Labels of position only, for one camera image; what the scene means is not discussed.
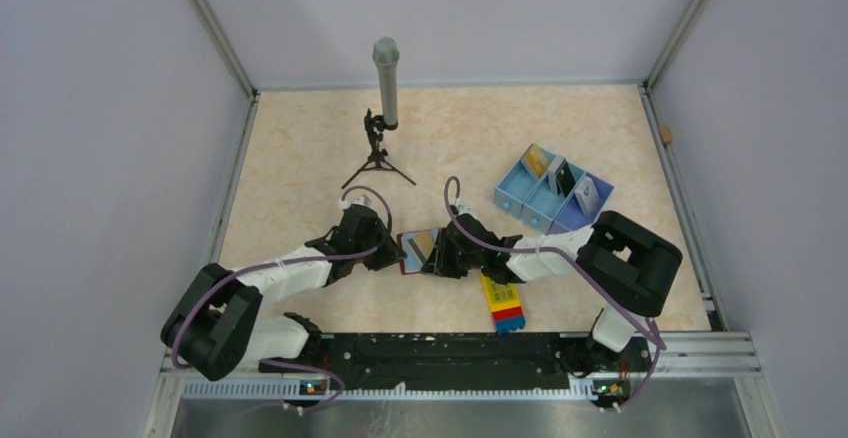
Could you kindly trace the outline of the red leather card holder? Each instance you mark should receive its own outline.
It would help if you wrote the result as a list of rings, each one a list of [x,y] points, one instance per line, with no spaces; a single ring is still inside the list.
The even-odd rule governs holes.
[[[402,275],[420,274],[436,246],[440,229],[408,231],[396,235],[396,242],[406,257],[400,262]]]

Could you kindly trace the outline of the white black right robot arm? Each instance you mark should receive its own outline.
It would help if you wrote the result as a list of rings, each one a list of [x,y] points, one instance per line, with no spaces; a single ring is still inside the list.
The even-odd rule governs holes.
[[[524,284],[575,274],[606,302],[586,343],[589,362],[612,370],[641,334],[657,349],[667,348],[655,323],[682,263],[680,249],[616,212],[604,211],[576,231],[499,237],[467,211],[455,210],[432,244],[414,239],[410,247],[421,271],[460,278],[472,269],[499,284]]]

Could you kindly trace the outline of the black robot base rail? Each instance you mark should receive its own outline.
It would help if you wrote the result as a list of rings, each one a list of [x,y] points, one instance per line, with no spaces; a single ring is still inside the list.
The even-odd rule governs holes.
[[[329,370],[351,391],[566,390],[594,373],[648,370],[651,353],[633,338],[614,353],[585,333],[336,333],[312,337],[295,363]]]

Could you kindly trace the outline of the gold credit card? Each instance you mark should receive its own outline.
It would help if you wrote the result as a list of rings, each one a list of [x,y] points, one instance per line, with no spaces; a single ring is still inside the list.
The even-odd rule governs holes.
[[[415,232],[406,239],[406,243],[421,265],[427,262],[435,247],[435,240],[431,231]]]
[[[536,179],[543,177],[551,164],[551,159],[537,144],[531,144],[522,155],[522,163]]]

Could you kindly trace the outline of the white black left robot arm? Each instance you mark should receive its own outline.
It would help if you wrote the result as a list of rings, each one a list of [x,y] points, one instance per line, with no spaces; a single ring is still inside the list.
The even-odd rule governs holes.
[[[295,294],[330,286],[357,265],[380,271],[406,257],[387,222],[368,205],[344,208],[338,225],[294,251],[257,265],[230,270],[202,267],[166,319],[160,334],[177,369],[220,380],[243,363],[283,358],[297,371],[319,362],[315,327],[297,314],[266,324],[262,314]]]

